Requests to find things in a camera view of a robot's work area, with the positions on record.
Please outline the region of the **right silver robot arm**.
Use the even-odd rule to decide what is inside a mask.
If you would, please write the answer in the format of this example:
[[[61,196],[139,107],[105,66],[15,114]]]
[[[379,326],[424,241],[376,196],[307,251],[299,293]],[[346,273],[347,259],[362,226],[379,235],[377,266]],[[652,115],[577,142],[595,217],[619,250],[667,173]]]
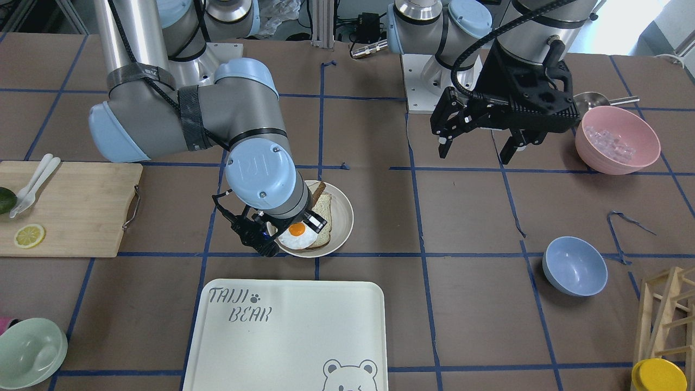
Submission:
[[[96,1],[109,99],[90,109],[102,156],[141,162],[221,146],[240,215],[216,209],[246,247],[275,256],[293,224],[320,233],[317,198],[294,164],[280,95],[255,59],[216,57],[217,40],[259,30],[256,1]]]

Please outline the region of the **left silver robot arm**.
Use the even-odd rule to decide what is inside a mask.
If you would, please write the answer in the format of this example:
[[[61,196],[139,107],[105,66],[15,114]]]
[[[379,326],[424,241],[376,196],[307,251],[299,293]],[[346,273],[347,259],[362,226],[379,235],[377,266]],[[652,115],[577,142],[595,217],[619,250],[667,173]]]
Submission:
[[[441,67],[430,118],[440,158],[455,138],[487,128],[509,130],[499,159],[563,134],[581,119],[565,54],[594,1],[511,1],[493,28],[477,1],[395,1],[387,40],[398,54],[432,55]]]

